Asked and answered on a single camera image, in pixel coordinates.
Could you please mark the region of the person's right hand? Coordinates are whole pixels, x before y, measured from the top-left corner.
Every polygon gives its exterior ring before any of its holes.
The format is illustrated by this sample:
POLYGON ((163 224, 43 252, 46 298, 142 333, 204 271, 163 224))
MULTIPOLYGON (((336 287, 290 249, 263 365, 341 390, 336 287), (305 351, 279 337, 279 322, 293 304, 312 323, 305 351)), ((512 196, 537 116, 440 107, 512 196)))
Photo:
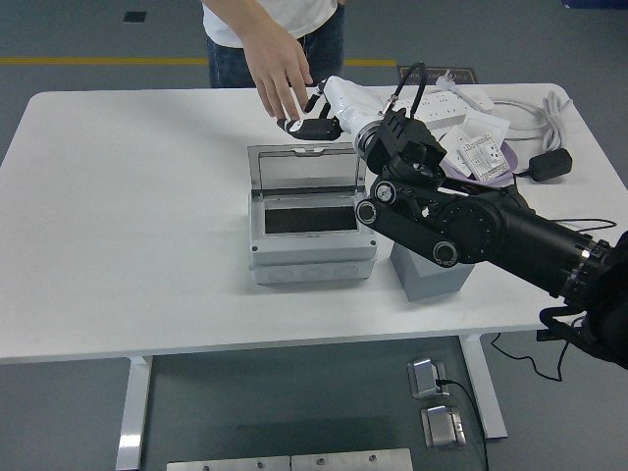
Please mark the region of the person's right hand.
POLYGON ((274 21, 241 37, 244 56, 261 102, 272 118, 299 120, 313 83, 298 41, 274 21))

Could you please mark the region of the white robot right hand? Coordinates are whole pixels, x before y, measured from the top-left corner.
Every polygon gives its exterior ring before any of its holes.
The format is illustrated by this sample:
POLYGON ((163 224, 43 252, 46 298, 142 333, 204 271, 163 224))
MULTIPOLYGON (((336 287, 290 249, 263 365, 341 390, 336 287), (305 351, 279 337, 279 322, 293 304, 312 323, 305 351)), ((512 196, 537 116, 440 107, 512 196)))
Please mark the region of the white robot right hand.
POLYGON ((352 137, 353 146, 364 147, 383 119, 384 102, 369 88, 350 80, 331 76, 321 81, 308 99, 304 112, 309 113, 320 99, 323 108, 317 118, 278 119, 280 129, 301 140, 338 139, 343 133, 352 137))

